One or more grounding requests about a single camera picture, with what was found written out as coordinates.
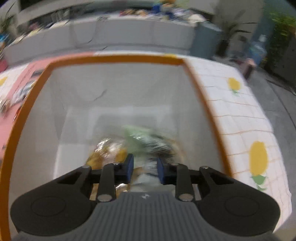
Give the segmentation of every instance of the white wall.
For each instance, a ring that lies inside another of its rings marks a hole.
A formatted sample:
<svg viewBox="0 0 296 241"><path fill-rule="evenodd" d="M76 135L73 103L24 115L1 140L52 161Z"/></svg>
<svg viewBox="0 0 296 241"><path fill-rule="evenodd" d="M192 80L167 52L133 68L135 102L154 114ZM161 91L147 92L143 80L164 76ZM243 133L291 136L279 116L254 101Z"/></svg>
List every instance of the white wall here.
<svg viewBox="0 0 296 241"><path fill-rule="evenodd" d="M9 7L18 0L8 0L1 8L0 8L0 16L5 16ZM69 6L91 3L95 2L95 0L43 0L31 7L20 10L20 5L17 2L13 8L10 10L10 14L16 14L17 17L17 25L23 24L31 19L42 16L46 13L53 12L55 10L61 8L67 8ZM219 0L189 0L188 7L192 7L207 13L214 13L213 7L218 4Z"/></svg>

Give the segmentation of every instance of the yellow pineapple print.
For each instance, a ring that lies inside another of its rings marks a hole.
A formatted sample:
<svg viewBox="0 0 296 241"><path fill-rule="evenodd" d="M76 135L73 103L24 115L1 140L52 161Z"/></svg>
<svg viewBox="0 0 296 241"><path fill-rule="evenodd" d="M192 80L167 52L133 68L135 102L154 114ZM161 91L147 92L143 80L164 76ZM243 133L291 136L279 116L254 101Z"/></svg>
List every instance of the yellow pineapple print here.
<svg viewBox="0 0 296 241"><path fill-rule="evenodd" d="M235 78L229 78L228 86L235 94L237 94L238 91L240 90L241 84Z"/></svg>
<svg viewBox="0 0 296 241"><path fill-rule="evenodd" d="M0 86L2 86L4 84L4 82L6 81L7 77L4 77L2 79L0 79Z"/></svg>
<svg viewBox="0 0 296 241"><path fill-rule="evenodd" d="M262 174L266 171L268 166L267 151L263 142L253 142L249 151L249 164L252 179L256 183L257 189L260 191L266 190L261 187L266 179Z"/></svg>

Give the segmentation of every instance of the food package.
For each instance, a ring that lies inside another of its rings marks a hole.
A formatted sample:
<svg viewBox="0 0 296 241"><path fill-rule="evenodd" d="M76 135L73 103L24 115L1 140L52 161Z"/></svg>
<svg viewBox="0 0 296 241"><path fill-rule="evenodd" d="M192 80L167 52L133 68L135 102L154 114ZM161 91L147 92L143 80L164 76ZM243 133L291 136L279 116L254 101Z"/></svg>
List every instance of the food package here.
<svg viewBox="0 0 296 241"><path fill-rule="evenodd" d="M122 13L120 13L120 16L133 15L134 13L135 13L134 9L126 9Z"/></svg>
<svg viewBox="0 0 296 241"><path fill-rule="evenodd" d="M175 190L175 186L162 185L160 183L157 172L157 159L155 157L151 157L146 160L143 167L137 167L134 169L129 190L133 192L172 192Z"/></svg>
<svg viewBox="0 0 296 241"><path fill-rule="evenodd" d="M170 143L151 129L137 126L125 126L125 136L131 153L143 151L151 155L173 155Z"/></svg>
<svg viewBox="0 0 296 241"><path fill-rule="evenodd" d="M10 108L10 100L0 99L0 113L4 116Z"/></svg>
<svg viewBox="0 0 296 241"><path fill-rule="evenodd" d="M145 10L140 9L140 10L137 10L137 11L136 11L136 15L138 15L138 16L142 16L142 17L145 17L145 16L148 15L148 13L147 13Z"/></svg>
<svg viewBox="0 0 296 241"><path fill-rule="evenodd" d="M127 157L125 141L121 138L104 138L90 154L86 165L92 169L102 169L109 163L122 163Z"/></svg>
<svg viewBox="0 0 296 241"><path fill-rule="evenodd" d="M172 12L174 5L165 3L161 5L160 10L161 12Z"/></svg>

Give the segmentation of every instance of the tile pattern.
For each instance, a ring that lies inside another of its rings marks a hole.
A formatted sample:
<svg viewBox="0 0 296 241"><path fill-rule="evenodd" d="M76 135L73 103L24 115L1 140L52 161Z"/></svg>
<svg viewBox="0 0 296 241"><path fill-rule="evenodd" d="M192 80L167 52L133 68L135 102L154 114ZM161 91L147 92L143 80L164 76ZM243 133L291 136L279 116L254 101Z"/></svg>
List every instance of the tile pattern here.
<svg viewBox="0 0 296 241"><path fill-rule="evenodd" d="M255 141L265 144L268 166L262 174L266 177L262 187L280 206L278 229L292 213L292 204L286 169L272 125L237 69L200 58L186 57L185 61L196 75L210 107L235 179L257 188L250 172L249 151ZM230 89L229 78L239 81L238 93Z"/></svg>
<svg viewBox="0 0 296 241"><path fill-rule="evenodd" d="M0 73L0 80L7 77L5 82L0 86L0 99L5 99L8 92L16 82L20 74L25 70L28 64L21 65Z"/></svg>

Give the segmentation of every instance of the green plant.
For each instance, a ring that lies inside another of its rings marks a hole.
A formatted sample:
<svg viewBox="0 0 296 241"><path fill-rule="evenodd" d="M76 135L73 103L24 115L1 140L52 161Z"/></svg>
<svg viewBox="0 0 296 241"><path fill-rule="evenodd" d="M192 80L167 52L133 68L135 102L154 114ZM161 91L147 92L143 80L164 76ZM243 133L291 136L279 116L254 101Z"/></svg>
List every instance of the green plant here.
<svg viewBox="0 0 296 241"><path fill-rule="evenodd" d="M223 39L230 40L236 33L248 33L251 32L246 30L238 29L244 24L255 24L255 22L240 23L238 20L244 15L246 10L239 11L233 19L228 19L225 14L223 14L221 9L216 10L217 16L221 19L220 27L223 30Z"/></svg>
<svg viewBox="0 0 296 241"><path fill-rule="evenodd" d="M267 63L269 68L274 68L289 46L291 37L295 35L296 19L283 13L270 13L275 26L270 38Z"/></svg>
<svg viewBox="0 0 296 241"><path fill-rule="evenodd" d="M8 16L9 11L11 10L11 8L13 7L14 4L15 4L15 2L8 9L8 11L5 14L4 18L0 17L0 27L2 29L2 33L7 33L8 32L8 28L9 28L9 26L10 26L10 24L11 24L13 18L14 18L14 15Z"/></svg>

